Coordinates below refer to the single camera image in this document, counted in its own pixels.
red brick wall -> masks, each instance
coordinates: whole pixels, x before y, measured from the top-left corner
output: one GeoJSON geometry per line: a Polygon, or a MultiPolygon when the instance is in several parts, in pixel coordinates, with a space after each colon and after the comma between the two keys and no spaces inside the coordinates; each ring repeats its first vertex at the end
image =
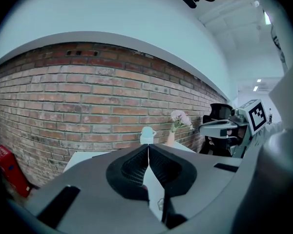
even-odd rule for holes
{"type": "MultiPolygon", "coordinates": [[[[75,151],[111,151],[139,143],[150,126],[167,140],[169,115],[184,110],[197,126],[225,99],[163,60],[94,43],[51,45],[0,66],[0,143],[30,182],[60,174],[75,151]]],[[[194,151],[204,140],[182,128],[176,139],[194,151]]]]}

flower vase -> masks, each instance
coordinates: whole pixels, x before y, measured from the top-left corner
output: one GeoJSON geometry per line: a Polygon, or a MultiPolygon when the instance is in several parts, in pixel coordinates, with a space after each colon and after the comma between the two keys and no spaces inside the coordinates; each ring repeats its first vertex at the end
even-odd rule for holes
{"type": "Polygon", "coordinates": [[[168,139],[167,139],[167,146],[173,147],[175,142],[175,133],[169,132],[168,139]]]}

ceiling light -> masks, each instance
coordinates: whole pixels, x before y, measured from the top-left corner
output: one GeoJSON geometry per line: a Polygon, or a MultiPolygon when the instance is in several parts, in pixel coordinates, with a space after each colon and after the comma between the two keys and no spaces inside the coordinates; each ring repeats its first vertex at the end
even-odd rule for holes
{"type": "Polygon", "coordinates": [[[265,14],[265,22],[266,22],[266,25],[271,24],[270,19],[269,19],[269,16],[267,15],[267,13],[265,12],[264,14],[265,14]]]}

black office chair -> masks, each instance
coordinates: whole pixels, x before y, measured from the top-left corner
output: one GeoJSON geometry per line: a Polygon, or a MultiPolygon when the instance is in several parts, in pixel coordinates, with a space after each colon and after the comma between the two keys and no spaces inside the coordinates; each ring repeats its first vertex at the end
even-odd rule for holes
{"type": "MultiPolygon", "coordinates": [[[[211,106],[210,115],[203,116],[203,124],[219,119],[228,119],[231,114],[232,107],[227,104],[213,103],[211,106]]],[[[209,144],[209,139],[205,136],[205,143],[199,153],[208,154],[210,150],[213,151],[215,156],[231,157],[227,139],[212,139],[214,145],[209,144]]]]}

red box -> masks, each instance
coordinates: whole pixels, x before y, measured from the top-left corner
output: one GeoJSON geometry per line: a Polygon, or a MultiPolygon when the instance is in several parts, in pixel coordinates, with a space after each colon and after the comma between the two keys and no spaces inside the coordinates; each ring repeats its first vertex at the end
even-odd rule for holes
{"type": "Polygon", "coordinates": [[[16,191],[23,197],[27,197],[31,187],[20,170],[12,152],[0,145],[0,167],[7,181],[15,186],[16,191]]]}

